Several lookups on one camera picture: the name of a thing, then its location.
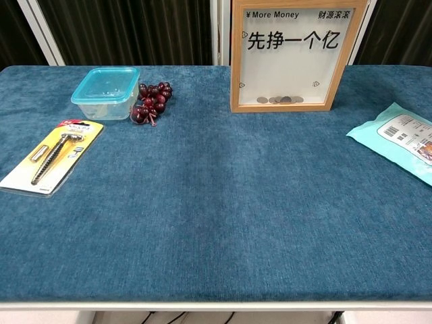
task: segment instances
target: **dark curtain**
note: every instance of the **dark curtain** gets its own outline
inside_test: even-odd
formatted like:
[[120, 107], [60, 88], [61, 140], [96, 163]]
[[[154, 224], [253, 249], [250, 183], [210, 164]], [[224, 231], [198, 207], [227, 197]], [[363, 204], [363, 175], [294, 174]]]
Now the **dark curtain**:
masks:
[[67, 65], [210, 65], [203, 0], [38, 0]]
[[378, 0], [355, 63], [432, 66], [432, 0]]
[[16, 0], [0, 1], [0, 71], [9, 65], [47, 65]]

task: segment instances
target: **glass pane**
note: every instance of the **glass pane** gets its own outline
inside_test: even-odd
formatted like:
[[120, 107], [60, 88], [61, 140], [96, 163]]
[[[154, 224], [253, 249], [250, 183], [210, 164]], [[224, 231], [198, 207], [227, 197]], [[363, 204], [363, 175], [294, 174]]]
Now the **glass pane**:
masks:
[[324, 103], [354, 9], [245, 9], [241, 105]]

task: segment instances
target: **yellow packaging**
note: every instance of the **yellow packaging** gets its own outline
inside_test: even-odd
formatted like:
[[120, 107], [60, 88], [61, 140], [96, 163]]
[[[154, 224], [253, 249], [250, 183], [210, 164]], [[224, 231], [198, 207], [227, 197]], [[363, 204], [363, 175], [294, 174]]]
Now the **yellow packaging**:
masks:
[[0, 182], [5, 191], [50, 196], [99, 135], [103, 125], [70, 119], [61, 122]]

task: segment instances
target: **packaged tool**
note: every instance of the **packaged tool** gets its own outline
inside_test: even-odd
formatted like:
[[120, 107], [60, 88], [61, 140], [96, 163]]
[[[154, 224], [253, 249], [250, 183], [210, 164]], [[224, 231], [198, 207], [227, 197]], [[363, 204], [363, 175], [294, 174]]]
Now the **packaged tool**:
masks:
[[393, 103], [347, 136], [432, 186], [432, 123]]
[[0, 182], [3, 191], [50, 197], [101, 133], [103, 125], [70, 119], [61, 122]]

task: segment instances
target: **clear plastic container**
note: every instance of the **clear plastic container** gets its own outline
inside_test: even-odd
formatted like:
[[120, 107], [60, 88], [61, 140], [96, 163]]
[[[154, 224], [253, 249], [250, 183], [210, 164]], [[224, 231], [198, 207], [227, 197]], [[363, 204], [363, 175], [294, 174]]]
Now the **clear plastic container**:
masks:
[[134, 67], [99, 67], [89, 71], [71, 102], [88, 119], [125, 119], [138, 96], [140, 72]]

